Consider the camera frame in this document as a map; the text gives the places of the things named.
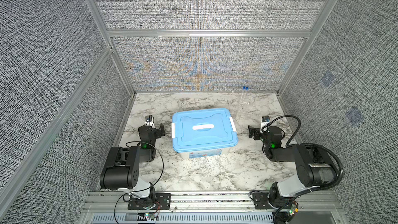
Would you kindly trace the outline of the clear acrylic tube rack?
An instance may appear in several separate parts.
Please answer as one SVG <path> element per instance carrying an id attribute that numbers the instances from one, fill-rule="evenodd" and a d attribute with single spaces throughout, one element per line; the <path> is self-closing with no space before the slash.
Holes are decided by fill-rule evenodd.
<path id="1" fill-rule="evenodd" d="M 241 105 L 252 105 L 257 98 L 257 94 L 249 91 L 245 91 L 241 98 L 238 100 L 238 104 Z"/>

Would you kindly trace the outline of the blue plastic box lid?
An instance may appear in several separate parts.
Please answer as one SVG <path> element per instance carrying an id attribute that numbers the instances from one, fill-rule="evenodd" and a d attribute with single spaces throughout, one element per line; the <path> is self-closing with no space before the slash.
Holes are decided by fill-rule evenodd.
<path id="1" fill-rule="evenodd" d="M 175 113 L 172 142 L 173 149 L 183 153 L 234 147 L 238 137 L 230 111 L 211 108 Z"/>

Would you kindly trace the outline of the blue capped test tube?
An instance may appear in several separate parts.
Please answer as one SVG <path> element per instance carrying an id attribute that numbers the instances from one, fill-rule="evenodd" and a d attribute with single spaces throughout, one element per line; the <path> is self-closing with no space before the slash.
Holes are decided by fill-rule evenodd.
<path id="1" fill-rule="evenodd" d="M 242 92 L 241 92 L 241 96 L 240 96 L 240 102 L 241 102 L 241 103 L 242 103 L 243 100 L 244 100 L 245 92 L 246 92 L 246 86 L 243 86 Z"/>
<path id="2" fill-rule="evenodd" d="M 245 96 L 244 96 L 244 100 L 243 100 L 243 103 L 244 104 L 248 104 L 248 87 L 246 87 L 246 92 L 245 92 Z"/>

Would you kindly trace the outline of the white plastic storage box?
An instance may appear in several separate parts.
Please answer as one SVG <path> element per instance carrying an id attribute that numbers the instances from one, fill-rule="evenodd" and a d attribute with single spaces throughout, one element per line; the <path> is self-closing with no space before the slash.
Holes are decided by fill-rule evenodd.
<path id="1" fill-rule="evenodd" d="M 233 118 L 207 118 L 172 123 L 173 149 L 183 159 L 226 154 L 238 143 Z"/>

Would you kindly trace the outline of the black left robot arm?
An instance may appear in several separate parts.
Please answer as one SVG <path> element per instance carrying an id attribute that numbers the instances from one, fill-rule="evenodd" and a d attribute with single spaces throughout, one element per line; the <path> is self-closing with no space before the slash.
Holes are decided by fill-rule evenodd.
<path id="1" fill-rule="evenodd" d="M 155 183 L 140 178 L 140 164 L 152 162 L 160 152 L 155 147 L 157 139 L 165 136 L 164 125 L 154 128 L 150 124 L 138 128 L 140 141 L 131 147 L 112 147 L 100 175 L 101 189 L 123 191 L 122 200 L 129 210 L 158 210 L 163 208 L 155 192 Z"/>

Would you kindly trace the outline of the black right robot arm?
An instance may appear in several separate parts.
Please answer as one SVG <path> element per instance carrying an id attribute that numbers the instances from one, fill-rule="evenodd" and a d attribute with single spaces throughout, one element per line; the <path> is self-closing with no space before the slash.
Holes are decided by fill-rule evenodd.
<path id="1" fill-rule="evenodd" d="M 267 196 L 271 207 L 284 207 L 302 195 L 331 189 L 342 181 L 343 165 L 329 149 L 312 143 L 282 147 L 285 132 L 279 127 L 249 125 L 248 132 L 250 138 L 262 142 L 263 154 L 269 161 L 293 162 L 296 167 L 293 176 L 272 184 Z"/>

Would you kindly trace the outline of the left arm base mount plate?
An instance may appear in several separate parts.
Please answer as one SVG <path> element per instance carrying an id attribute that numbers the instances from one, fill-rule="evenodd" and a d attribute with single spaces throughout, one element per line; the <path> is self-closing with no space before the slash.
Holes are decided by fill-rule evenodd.
<path id="1" fill-rule="evenodd" d="M 155 195 L 147 198 L 131 197 L 128 202 L 128 210 L 169 210 L 171 205 L 172 194 L 170 193 L 155 193 Z"/>

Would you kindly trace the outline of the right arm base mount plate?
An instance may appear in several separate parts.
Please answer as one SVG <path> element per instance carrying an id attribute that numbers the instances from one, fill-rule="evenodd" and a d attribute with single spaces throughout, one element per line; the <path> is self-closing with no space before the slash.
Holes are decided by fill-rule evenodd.
<path id="1" fill-rule="evenodd" d="M 268 192 L 253 192 L 251 194 L 255 209 L 257 210 L 265 210 L 265 209 L 273 209 L 268 200 Z"/>

